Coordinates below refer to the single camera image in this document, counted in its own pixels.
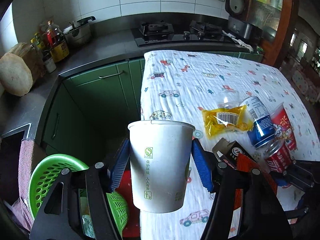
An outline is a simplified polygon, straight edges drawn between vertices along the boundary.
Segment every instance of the metal screw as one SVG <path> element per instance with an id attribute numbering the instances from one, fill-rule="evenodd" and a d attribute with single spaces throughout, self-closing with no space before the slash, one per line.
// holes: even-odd
<path id="1" fill-rule="evenodd" d="M 221 169 L 225 169 L 227 167 L 227 165 L 224 162 L 219 162 L 218 163 L 218 167 L 221 168 Z"/>
<path id="2" fill-rule="evenodd" d="M 61 174 L 62 175 L 66 175 L 66 174 L 68 174 L 69 173 L 69 169 L 68 168 L 64 168 L 62 171 L 61 171 Z"/>
<path id="3" fill-rule="evenodd" d="M 104 166 L 104 163 L 103 162 L 98 162 L 94 165 L 97 169 L 100 169 Z"/>
<path id="4" fill-rule="evenodd" d="M 260 174 L 260 171 L 258 169 L 252 169 L 252 173 L 254 175 L 259 175 Z"/>

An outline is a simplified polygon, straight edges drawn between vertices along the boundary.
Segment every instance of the red paper cup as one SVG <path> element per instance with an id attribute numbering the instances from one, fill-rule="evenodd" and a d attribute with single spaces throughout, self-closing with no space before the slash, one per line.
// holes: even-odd
<path id="1" fill-rule="evenodd" d="M 290 151 L 295 150 L 297 148 L 297 142 L 288 115 L 283 107 L 283 102 L 275 109 L 270 117 L 275 127 L 276 139 L 283 139 L 285 146 Z"/>

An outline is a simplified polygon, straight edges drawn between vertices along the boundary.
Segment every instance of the pink towel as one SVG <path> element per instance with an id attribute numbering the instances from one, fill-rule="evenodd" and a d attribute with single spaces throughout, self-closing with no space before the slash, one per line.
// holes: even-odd
<path id="1" fill-rule="evenodd" d="M 19 219 L 20 223 L 29 231 L 31 230 L 34 221 L 28 207 L 29 182 L 34 168 L 45 157 L 45 152 L 34 142 L 34 140 L 22 140 L 18 170 L 20 205 L 13 206 L 12 212 Z"/>

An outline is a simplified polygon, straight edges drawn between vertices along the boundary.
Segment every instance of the bottle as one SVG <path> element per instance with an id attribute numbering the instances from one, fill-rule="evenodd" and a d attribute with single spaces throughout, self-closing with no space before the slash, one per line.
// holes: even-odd
<path id="1" fill-rule="evenodd" d="M 54 62 L 58 62 L 68 56 L 69 49 L 59 26 L 49 21 L 46 33 Z"/>
<path id="2" fill-rule="evenodd" d="M 52 20 L 48 21 L 47 37 L 51 48 L 58 46 L 62 41 L 64 41 L 62 31 L 58 25 L 53 23 Z"/>
<path id="3" fill-rule="evenodd" d="M 43 57 L 44 65 L 49 73 L 53 72 L 57 67 L 50 53 Z"/>
<path id="4" fill-rule="evenodd" d="M 36 38 L 32 38 L 30 42 L 31 42 L 31 46 L 36 49 L 37 54 L 38 54 L 38 55 L 40 56 L 40 58 L 42 59 L 42 58 L 43 58 L 43 54 L 42 54 L 41 49 L 37 46 Z"/>
<path id="5" fill-rule="evenodd" d="M 36 38 L 36 44 L 41 50 L 45 50 L 45 44 L 42 40 L 41 34 L 40 33 L 35 33 L 35 38 Z"/>

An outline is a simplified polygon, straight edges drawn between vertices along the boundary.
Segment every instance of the barcode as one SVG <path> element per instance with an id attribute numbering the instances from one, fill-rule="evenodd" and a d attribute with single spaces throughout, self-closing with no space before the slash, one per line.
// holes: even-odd
<path id="1" fill-rule="evenodd" d="M 217 121 L 218 124 L 224 124 L 231 123 L 233 125 L 236 125 L 238 122 L 238 114 L 235 113 L 229 113 L 229 112 L 218 112 L 217 113 Z"/>
<path id="2" fill-rule="evenodd" d="M 251 115 L 251 117 L 252 117 L 254 120 L 257 120 L 257 119 L 258 119 L 258 116 L 257 116 L 256 112 L 254 111 L 254 109 L 250 109 L 250 110 L 249 110 L 249 114 Z"/>

